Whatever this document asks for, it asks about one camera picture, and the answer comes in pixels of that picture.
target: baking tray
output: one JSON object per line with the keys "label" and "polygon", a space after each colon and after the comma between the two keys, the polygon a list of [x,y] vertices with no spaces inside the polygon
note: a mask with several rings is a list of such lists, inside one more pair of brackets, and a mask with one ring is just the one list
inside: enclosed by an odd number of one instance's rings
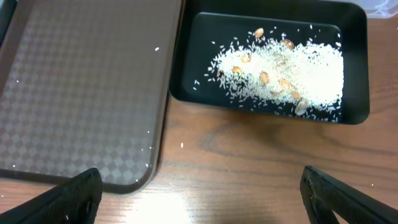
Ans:
{"label": "baking tray", "polygon": [[154,176],[180,1],[20,0],[0,49],[0,177]]}
{"label": "baking tray", "polygon": [[341,107],[334,111],[335,114],[313,113],[317,117],[336,116],[339,123],[345,124],[359,124],[368,117],[367,18],[359,6],[342,2],[186,1],[169,83],[172,96],[182,101],[252,113],[275,114],[278,111],[286,116],[294,114],[293,104],[286,103],[280,110],[282,105],[269,101],[267,106],[260,108],[256,106],[257,99],[248,99],[243,103],[231,101],[226,96],[228,91],[219,87],[220,83],[208,82],[209,78],[216,78],[216,72],[211,73],[207,69],[211,66],[210,61],[220,52],[219,46],[235,43],[234,37],[246,44],[248,31],[259,27],[264,28],[267,39],[280,40],[281,34],[286,33],[296,45],[305,45],[309,37],[313,38],[314,43],[335,45],[341,42],[344,64]]}

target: wooden surface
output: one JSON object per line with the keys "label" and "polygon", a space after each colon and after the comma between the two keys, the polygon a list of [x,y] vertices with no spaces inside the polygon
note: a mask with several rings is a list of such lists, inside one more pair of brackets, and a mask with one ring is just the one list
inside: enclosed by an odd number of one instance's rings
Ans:
{"label": "wooden surface", "polygon": [[[398,208],[398,19],[368,27],[371,115],[363,124],[171,99],[155,179],[135,195],[103,194],[96,223],[308,223],[299,191],[305,165]],[[0,213],[51,187],[0,179]]]}

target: brown table top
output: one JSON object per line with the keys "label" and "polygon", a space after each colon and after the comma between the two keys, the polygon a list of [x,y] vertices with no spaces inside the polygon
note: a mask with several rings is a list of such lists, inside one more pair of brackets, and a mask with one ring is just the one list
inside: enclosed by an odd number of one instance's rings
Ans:
{"label": "brown table top", "polygon": [[[138,194],[103,194],[96,223],[308,223],[305,165],[398,208],[398,18],[368,27],[371,114],[363,124],[170,99],[157,175]],[[0,213],[52,187],[0,179]]]}

